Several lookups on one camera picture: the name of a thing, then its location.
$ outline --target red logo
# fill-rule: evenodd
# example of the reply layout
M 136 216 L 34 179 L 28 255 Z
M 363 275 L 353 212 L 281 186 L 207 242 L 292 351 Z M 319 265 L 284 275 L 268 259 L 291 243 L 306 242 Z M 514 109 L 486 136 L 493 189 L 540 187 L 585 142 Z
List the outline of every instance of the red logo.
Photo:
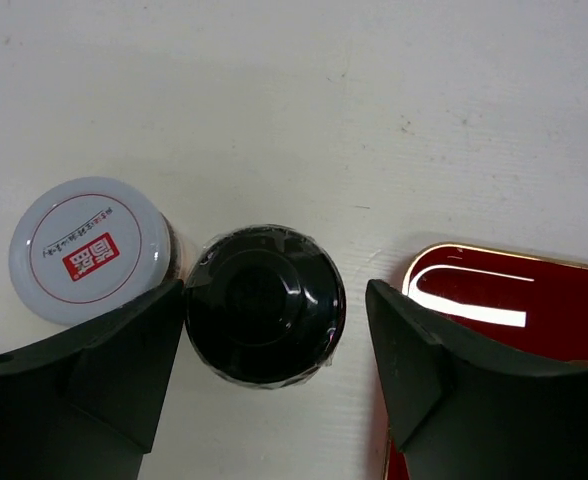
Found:
M 110 234 L 104 233 L 63 258 L 63 265 L 72 281 L 76 282 L 111 262 L 120 254 Z

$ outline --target plastic wrap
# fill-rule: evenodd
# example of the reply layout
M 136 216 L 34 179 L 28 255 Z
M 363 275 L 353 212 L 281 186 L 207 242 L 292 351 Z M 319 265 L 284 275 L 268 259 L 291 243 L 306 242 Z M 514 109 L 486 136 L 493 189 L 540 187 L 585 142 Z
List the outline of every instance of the plastic wrap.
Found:
M 345 290 L 329 255 L 278 225 L 214 239 L 186 296 L 187 332 L 201 359 L 253 388 L 307 381 L 331 359 L 345 325 Z

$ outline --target white table surface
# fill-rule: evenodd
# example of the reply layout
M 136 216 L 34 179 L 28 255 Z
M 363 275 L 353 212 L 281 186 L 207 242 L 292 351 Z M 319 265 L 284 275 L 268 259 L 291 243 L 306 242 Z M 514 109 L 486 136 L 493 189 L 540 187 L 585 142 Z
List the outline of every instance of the white table surface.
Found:
M 300 229 L 348 291 L 301 387 L 226 384 L 184 336 L 140 478 L 378 479 L 367 279 L 449 239 L 588 261 L 588 0 L 0 0 L 0 352 L 60 331 L 7 248 L 84 175 L 196 242 Z

